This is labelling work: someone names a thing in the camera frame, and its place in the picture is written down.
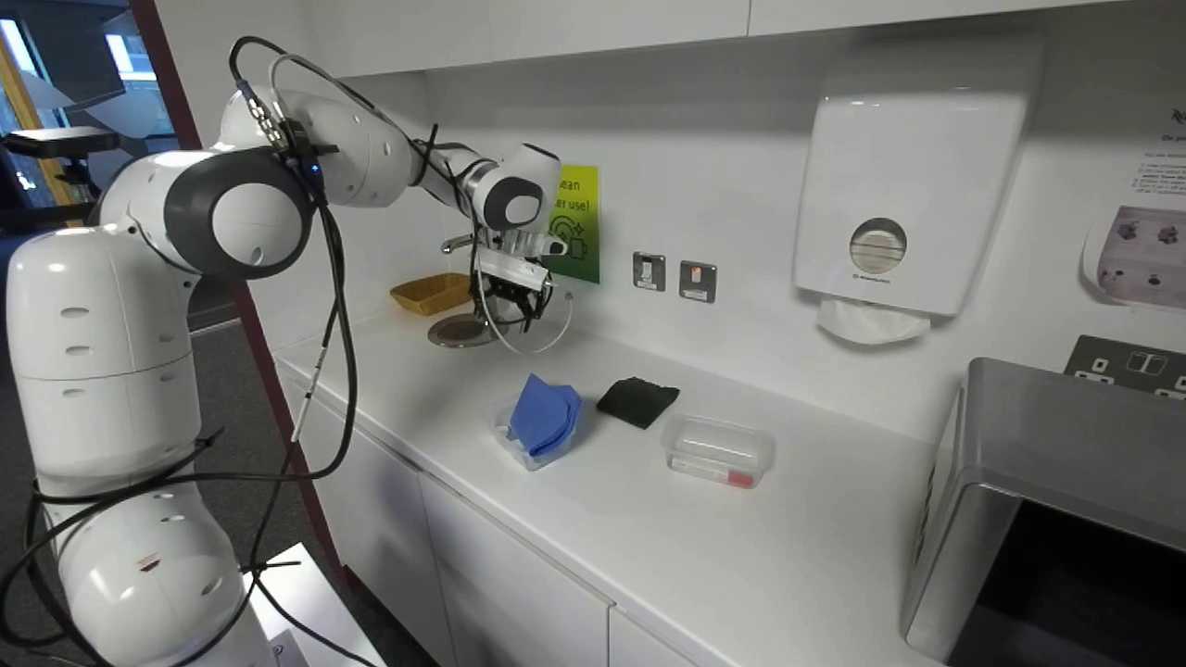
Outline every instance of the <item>white countertop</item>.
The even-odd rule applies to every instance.
[[[695,663],[930,663],[897,634],[930,446],[786,398],[572,335],[522,359],[490,346],[447,351],[425,327],[356,327],[361,430],[403,453],[500,527],[525,539],[645,632]],[[322,400],[342,413],[330,351]],[[651,430],[593,414],[564,459],[525,471],[490,425],[525,375],[598,400],[618,380],[678,386]],[[756,491],[673,475],[663,423],[727,421],[777,437]]]

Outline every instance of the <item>white wall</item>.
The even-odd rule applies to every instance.
[[[1186,349],[1181,313],[1097,303],[1075,276],[1082,239],[1127,202],[1134,164],[1171,104],[1186,104],[1186,10],[1089,7],[877,39],[1020,26],[1044,33],[1049,71],[967,313],[884,351],[818,335],[810,296],[793,291],[815,93],[867,33],[440,71],[425,73],[425,101],[446,139],[493,156],[530,139],[601,166],[603,286],[583,301],[583,332],[930,437],[971,355],[1059,372],[1077,335]],[[409,78],[364,85],[399,104]],[[399,232],[348,232],[367,303],[382,303],[393,266],[440,262],[422,254],[459,225],[433,219],[447,217],[414,203]],[[631,254],[663,254],[666,271],[716,262],[719,303],[631,291]]]

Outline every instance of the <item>paper towel dispenser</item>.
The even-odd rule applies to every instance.
[[[826,78],[802,202],[797,286],[955,316],[1026,123],[1041,45],[862,45]]]

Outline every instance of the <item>small box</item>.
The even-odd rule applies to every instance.
[[[751,491],[774,465],[774,437],[765,430],[727,425],[678,414],[666,433],[666,469],[721,486]]]
[[[393,301],[414,316],[437,316],[469,301],[468,276],[430,276],[403,286],[393,286]]]

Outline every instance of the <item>black sponge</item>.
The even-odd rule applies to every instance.
[[[678,398],[673,386],[621,380],[598,400],[598,413],[635,423],[637,430],[648,430],[666,413],[666,404],[673,404],[673,398]]]

